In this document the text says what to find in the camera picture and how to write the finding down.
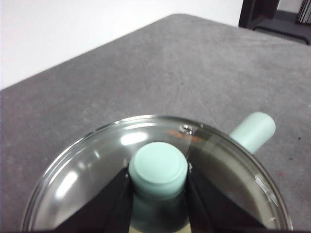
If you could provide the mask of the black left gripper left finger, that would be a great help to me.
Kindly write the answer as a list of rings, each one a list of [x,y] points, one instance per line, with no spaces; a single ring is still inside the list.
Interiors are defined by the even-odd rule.
[[[127,233],[133,208],[128,168],[116,176],[83,207],[55,228],[57,233]]]

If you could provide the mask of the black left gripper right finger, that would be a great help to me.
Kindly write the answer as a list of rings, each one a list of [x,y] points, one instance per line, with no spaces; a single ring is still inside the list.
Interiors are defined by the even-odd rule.
[[[258,233],[265,226],[223,194],[195,165],[185,184],[190,228],[193,233]]]

